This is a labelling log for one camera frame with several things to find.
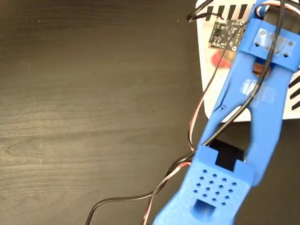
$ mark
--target red wire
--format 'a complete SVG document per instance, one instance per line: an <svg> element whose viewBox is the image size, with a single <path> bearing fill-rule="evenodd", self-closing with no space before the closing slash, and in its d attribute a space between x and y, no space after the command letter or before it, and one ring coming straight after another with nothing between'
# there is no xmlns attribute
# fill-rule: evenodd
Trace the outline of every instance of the red wire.
<svg viewBox="0 0 300 225"><path fill-rule="evenodd" d="M178 171L187 166L187 165L191 165L191 162L183 162L181 164L179 164L168 176L166 176L157 186L156 188L154 189L153 191L153 194L148 202L148 206L147 206L147 209L146 209L146 212L144 214L144 217L143 217L143 220L142 220L142 225L146 225L147 224L147 221L148 221L148 218L149 218L149 214L150 214L150 210L151 210L151 207L152 207L152 202L153 202L153 198L154 198L154 195L156 193L156 191L162 186L164 185L172 176L174 176L176 173L178 173Z"/></svg>

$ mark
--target perforated blue block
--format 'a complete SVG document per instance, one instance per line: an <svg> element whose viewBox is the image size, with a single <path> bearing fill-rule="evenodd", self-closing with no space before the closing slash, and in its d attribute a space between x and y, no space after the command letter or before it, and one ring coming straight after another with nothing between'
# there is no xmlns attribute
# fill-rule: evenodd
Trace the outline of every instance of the perforated blue block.
<svg viewBox="0 0 300 225"><path fill-rule="evenodd" d="M218 151L199 146L178 193L154 225L232 225L255 172L239 160L231 172L215 165Z"/></svg>

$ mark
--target black wire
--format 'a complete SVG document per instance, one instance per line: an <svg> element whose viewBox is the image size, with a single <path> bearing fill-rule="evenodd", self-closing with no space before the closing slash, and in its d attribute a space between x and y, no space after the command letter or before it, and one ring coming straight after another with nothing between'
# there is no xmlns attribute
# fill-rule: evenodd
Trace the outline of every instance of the black wire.
<svg viewBox="0 0 300 225"><path fill-rule="evenodd" d="M223 57L224 53L225 53L225 50L226 48L228 47L229 45L229 42L234 38L234 36L238 33L238 31L247 24L248 22L246 22L245 24L241 25L236 31L235 33L231 36L231 38L228 40L223 52L222 52L222 55L221 55L221 58ZM180 157L179 159L177 159L175 162L173 162L173 164L171 165L171 167L168 169L168 172L166 173L166 176L168 176L179 164L183 163L183 162L187 162L189 161L193 156L194 156L195 152L194 151L191 151L187 154L185 154L184 156ZM157 190L156 193L154 194L157 194L163 187L164 185L166 184L166 182ZM153 191L149 192L149 193L146 193L146 194L143 194L143 195L137 195L137 196L132 196L132 197L116 197L116 198L107 198L107 199L103 199L101 201L99 201L97 204L95 204L93 206L93 208L91 209L89 215L88 215L88 218L86 220L86 223L85 225L90 225L90 222L91 222L91 219L93 217L93 214L94 212L96 211L96 209L98 207L100 207L101 205L103 204L106 204L106 203L112 203L112 202L133 202L133 201L139 201L139 200L144 200L144 199L147 199L147 198L150 198L152 197L153 195Z"/></svg>
<svg viewBox="0 0 300 225"><path fill-rule="evenodd" d="M165 177L167 177L179 164L183 163L183 162L189 162L189 158L187 158L187 160L181 161L181 160L177 160L176 162L174 162L172 164L172 166L168 169L168 172L166 173ZM99 208L101 205L104 205L106 203L118 203L118 202L135 202L135 201L139 201L139 200L144 200L147 198L151 198L153 195L156 195L158 192L160 192L160 190L165 186L165 184L167 183L167 181L165 183L163 183L156 192L154 192L155 190L148 192L146 194L143 195L135 195L135 196L131 196L131 197L114 197L114 198L106 198L103 199L99 202L97 202L93 208L90 210L88 218L85 222L85 225L90 225L90 222L93 218L93 215L96 211L97 208Z"/></svg>
<svg viewBox="0 0 300 225"><path fill-rule="evenodd" d="M213 1L214 0L206 0L204 3L199 5L194 12L190 13L187 16L187 21L189 21L189 22L195 21L197 19L197 14L200 13L205 7L207 7Z"/></svg>
<svg viewBox="0 0 300 225"><path fill-rule="evenodd" d="M206 0L202 5L200 5L196 11L194 13L191 13L187 19L188 21L193 21L195 20L195 18L197 17L197 14L203 9L205 8L207 5L209 5L213 0ZM254 87L251 95L248 97L247 101L244 103L244 105L215 133L212 135L211 138L209 138L203 145L209 145L211 143L212 140L214 140L216 137L218 137L247 107L248 105L251 103L251 101L253 100L254 96L257 94L257 92L259 91L261 85L262 85L262 82L264 81L266 75L267 75L267 72L268 72L268 69L269 69L269 66L270 66L270 63L272 61L272 57L273 57L273 54L274 54L274 50L275 50L275 46L276 46L276 43L277 43L277 39L278 39L278 36L279 36L279 33L280 33L280 30L281 30L281 27L282 27L282 22L283 22L283 17L284 17L284 10L285 10L285 7L284 7L284 4L285 4L285 0L281 0L280 1L281 5L280 5L280 13L279 13L279 18L278 18L278 23L277 23L277 27L276 27L276 30L275 30L275 36L274 36L274 39L272 41L272 45L271 45L271 48L270 48L270 51L269 51L269 54L268 54L268 57L266 59L266 63L265 63L265 67L258 79L258 82L256 84L256 86ZM227 46L229 45L229 42L231 41L231 39L236 35L236 33L243 27L245 26L248 22L244 23L243 25L241 25L237 30L236 32L231 36L231 38L228 40L223 52L222 52L222 55L221 55L221 58L224 56L224 53L227 49ZM189 152L187 153L186 155L180 157L179 159L177 159L173 164L172 166L169 168L167 175L169 175L169 173L171 173L180 163L183 163L185 161L188 161L190 160L193 156L195 155L195 151L193 152ZM147 198L150 198L152 197L152 195L155 195L157 194L163 187L164 185L166 184L166 182L157 190L157 192L154 193L154 191L151 191L149 193L146 193L146 194L143 194L143 195L136 195L136 196L132 196L132 197L115 197L115 198L107 198L107 199L103 199L101 201L99 201L97 204L95 204L93 206L93 208L91 209L89 215L88 215L88 218L87 218L87 221L85 223L85 225L90 225L90 222L91 222L91 219L93 217L93 214L94 212L96 211L96 209L98 207L100 207L101 205L103 204L106 204L106 203L112 203L112 202L133 202L133 201L139 201L139 200L144 200L144 199L147 199Z"/></svg>
<svg viewBox="0 0 300 225"><path fill-rule="evenodd" d="M272 41L271 47L270 47L270 51L269 54L267 56L264 68L262 70L261 75L258 78L258 81L253 89L253 91L251 92L251 94L249 95L248 99L245 101L245 103L240 107L240 109L238 109L238 111L226 122L224 123L207 141L205 141L203 143L203 145L209 145L215 138L217 138L226 128L228 128L228 126L230 124L233 123L233 121L239 116L241 115L241 113L250 105L250 103L252 102L252 100L254 99L255 95L258 93L265 77L267 76L268 70L269 70L269 66L272 62L272 58L273 58L273 54L275 51L275 47L276 47L276 43L277 43L277 39L279 37L279 33L282 27L282 23L283 23L283 18L284 18L284 13L285 13L285 0L280 0L280 11L279 11L279 15L278 15L278 22L277 22L277 26L276 26L276 30L275 30L275 35L274 35L274 39Z"/></svg>

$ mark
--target white wire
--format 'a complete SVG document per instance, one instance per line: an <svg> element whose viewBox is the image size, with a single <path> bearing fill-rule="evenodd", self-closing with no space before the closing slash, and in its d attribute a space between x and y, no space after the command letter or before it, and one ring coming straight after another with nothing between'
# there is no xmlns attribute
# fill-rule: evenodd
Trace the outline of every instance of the white wire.
<svg viewBox="0 0 300 225"><path fill-rule="evenodd" d="M271 6L280 6L280 1L277 1L277 0L268 0L268 1L264 1L262 4L260 4L259 7L257 7L257 9L255 10L255 14L261 18L261 15L259 13L259 10L261 9L262 6L265 6L265 5L271 5ZM295 6L292 6L288 3L285 3L285 8L286 9L289 9L291 11L294 11L296 12L298 15L300 15L300 10L297 9Z"/></svg>

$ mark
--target blue plastic part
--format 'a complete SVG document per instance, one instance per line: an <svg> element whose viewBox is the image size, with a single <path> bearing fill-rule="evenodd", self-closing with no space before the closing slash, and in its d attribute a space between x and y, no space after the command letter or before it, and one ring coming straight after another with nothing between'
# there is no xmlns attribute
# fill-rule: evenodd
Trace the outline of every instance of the blue plastic part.
<svg viewBox="0 0 300 225"><path fill-rule="evenodd" d="M205 127L184 181L177 194L161 210L154 225L233 225L252 186L266 171L279 140L287 87L300 64L300 37L282 29L271 72L251 102L251 141L245 161L237 160L233 172L215 165L218 151L201 145L221 121L252 92L258 77L256 62L264 63L275 26L257 19L254 8L228 77Z"/></svg>
<svg viewBox="0 0 300 225"><path fill-rule="evenodd" d="M155 218L155 225L232 225L248 194L253 167L236 161L231 172L215 165L218 152L199 146L178 193Z"/></svg>

